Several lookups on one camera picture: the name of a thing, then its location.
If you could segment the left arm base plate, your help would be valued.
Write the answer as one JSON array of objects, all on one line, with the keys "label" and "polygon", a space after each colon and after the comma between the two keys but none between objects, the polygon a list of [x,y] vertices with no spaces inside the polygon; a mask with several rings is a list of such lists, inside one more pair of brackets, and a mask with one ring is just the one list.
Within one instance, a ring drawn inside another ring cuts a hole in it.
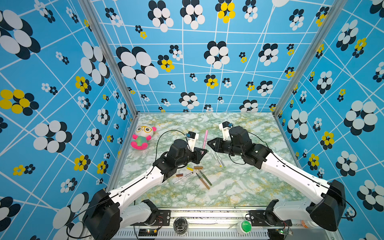
[{"label": "left arm base plate", "polygon": [[170,220],[171,220],[170,210],[157,210],[155,214],[152,213],[146,221],[141,223],[135,223],[134,226],[163,227],[163,226],[170,225]]}]

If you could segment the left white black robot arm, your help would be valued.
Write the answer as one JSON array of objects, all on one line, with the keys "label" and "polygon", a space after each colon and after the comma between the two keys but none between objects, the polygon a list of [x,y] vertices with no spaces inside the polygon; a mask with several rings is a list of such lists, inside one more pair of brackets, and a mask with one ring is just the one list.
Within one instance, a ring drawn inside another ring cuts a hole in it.
[{"label": "left white black robot arm", "polygon": [[182,139],[175,140],[143,174],[117,189],[94,194],[82,222],[95,240],[110,240],[120,228],[156,219],[157,207],[149,200],[132,203],[151,188],[161,185],[179,168],[199,164],[208,150],[196,148]]}]

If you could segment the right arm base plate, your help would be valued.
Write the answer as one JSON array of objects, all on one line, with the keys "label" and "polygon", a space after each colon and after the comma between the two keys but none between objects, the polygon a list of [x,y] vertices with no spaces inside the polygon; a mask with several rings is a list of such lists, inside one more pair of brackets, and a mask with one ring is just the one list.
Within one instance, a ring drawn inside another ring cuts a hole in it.
[{"label": "right arm base plate", "polygon": [[284,228],[293,225],[291,220],[279,220],[274,214],[265,213],[264,210],[251,210],[245,215],[245,218],[253,227]]}]

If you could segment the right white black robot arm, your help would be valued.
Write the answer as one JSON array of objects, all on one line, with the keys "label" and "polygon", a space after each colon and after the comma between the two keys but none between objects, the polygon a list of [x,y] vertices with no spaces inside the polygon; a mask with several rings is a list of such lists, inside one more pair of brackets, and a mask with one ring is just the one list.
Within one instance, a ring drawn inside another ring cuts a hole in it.
[{"label": "right white black robot arm", "polygon": [[338,229],[347,205],[342,183],[313,176],[279,157],[266,145],[254,144],[249,132],[240,126],[222,132],[222,138],[207,142],[214,152],[240,156],[245,164],[280,178],[305,196],[293,202],[272,200],[264,212],[264,220],[269,225],[300,220],[312,221],[331,232]]}]

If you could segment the pink gel pen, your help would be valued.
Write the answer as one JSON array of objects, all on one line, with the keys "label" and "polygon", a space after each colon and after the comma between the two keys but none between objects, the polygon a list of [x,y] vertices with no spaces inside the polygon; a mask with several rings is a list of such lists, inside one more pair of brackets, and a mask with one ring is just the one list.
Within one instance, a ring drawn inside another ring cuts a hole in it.
[{"label": "pink gel pen", "polygon": [[206,148],[206,144],[207,144],[207,140],[208,140],[208,133],[209,133],[209,131],[208,130],[206,130],[205,131],[205,136],[204,136],[204,141],[203,141],[203,149],[205,149]]}]

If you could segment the white pen green tip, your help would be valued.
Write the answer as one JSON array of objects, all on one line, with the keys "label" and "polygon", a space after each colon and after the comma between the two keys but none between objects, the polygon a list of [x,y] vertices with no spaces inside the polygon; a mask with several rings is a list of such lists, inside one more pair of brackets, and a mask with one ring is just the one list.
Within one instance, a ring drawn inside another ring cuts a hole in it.
[{"label": "white pen green tip", "polygon": [[219,154],[218,153],[215,153],[215,154],[217,156],[218,161],[220,162],[220,166],[223,168],[226,168],[226,166],[225,166],[223,160],[221,159],[221,157],[219,156]]}]

